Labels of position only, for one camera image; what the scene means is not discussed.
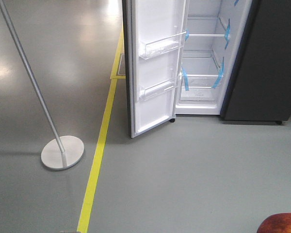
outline gray epoxy floor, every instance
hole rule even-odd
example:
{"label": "gray epoxy floor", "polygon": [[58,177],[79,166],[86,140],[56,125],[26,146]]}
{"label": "gray epoxy floor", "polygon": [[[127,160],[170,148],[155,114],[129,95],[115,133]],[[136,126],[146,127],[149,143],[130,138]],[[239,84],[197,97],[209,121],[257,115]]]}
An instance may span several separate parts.
{"label": "gray epoxy floor", "polygon": [[[75,167],[46,170],[53,139],[0,15],[0,233],[76,230],[121,28],[116,0],[9,0],[61,135],[85,143]],[[252,233],[291,212],[291,120],[227,124],[180,116],[135,139],[118,81],[90,233]]]}
{"label": "gray epoxy floor", "polygon": [[54,138],[0,12],[0,233],[77,229],[122,25],[119,0],[6,0],[60,135],[82,160],[52,172]]}
{"label": "gray epoxy floor", "polygon": [[291,212],[291,120],[179,116],[130,139],[126,119],[118,81],[89,233],[253,233]]}

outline refrigerator side panel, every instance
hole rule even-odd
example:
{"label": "refrigerator side panel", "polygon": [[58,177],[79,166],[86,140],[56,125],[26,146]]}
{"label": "refrigerator side panel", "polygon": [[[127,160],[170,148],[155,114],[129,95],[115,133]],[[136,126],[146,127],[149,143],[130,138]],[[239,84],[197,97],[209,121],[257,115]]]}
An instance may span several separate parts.
{"label": "refrigerator side panel", "polygon": [[283,121],[291,115],[291,0],[261,0],[230,98],[226,120]]}
{"label": "refrigerator side panel", "polygon": [[128,112],[128,128],[129,135],[133,137],[134,132],[134,106],[131,101],[131,93],[133,89],[132,77],[132,37],[131,37],[131,3],[130,0],[122,0],[123,8],[123,30],[124,30],[124,49],[125,49],[125,69],[126,69],[126,94],[127,94],[127,112]]}

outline refrigerator shelf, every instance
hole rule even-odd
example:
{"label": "refrigerator shelf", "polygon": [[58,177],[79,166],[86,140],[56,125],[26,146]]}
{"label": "refrigerator shelf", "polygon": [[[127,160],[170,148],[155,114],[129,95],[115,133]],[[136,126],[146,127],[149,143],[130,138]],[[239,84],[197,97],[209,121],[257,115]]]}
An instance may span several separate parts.
{"label": "refrigerator shelf", "polygon": [[184,77],[182,77],[179,102],[194,101],[198,104],[201,101],[215,102],[218,88],[213,87],[219,78],[222,64],[218,63],[213,51],[199,51],[194,54],[200,57],[182,58],[182,67],[187,74],[189,89],[185,89]]}
{"label": "refrigerator shelf", "polygon": [[184,46],[186,32],[169,36],[150,43],[139,42],[139,56],[147,60]]}
{"label": "refrigerator shelf", "polygon": [[229,38],[228,25],[219,17],[188,17],[189,37],[184,50],[211,50],[214,40]]}

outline door shelf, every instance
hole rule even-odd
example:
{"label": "door shelf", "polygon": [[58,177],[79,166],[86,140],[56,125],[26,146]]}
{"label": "door shelf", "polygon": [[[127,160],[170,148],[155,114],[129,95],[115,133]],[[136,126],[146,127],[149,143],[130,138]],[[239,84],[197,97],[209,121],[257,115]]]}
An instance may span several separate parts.
{"label": "door shelf", "polygon": [[182,32],[150,43],[139,42],[139,56],[147,60],[179,49],[184,45],[185,34]]}
{"label": "door shelf", "polygon": [[173,89],[175,89],[175,80],[167,80],[149,88],[141,87],[139,90],[139,100],[149,100]]}

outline refrigerator door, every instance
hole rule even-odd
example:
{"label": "refrigerator door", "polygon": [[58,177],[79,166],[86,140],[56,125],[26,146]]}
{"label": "refrigerator door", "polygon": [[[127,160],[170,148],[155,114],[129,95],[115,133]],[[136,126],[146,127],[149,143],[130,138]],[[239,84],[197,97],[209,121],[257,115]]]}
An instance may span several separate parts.
{"label": "refrigerator door", "polygon": [[175,118],[187,0],[123,0],[130,136]]}

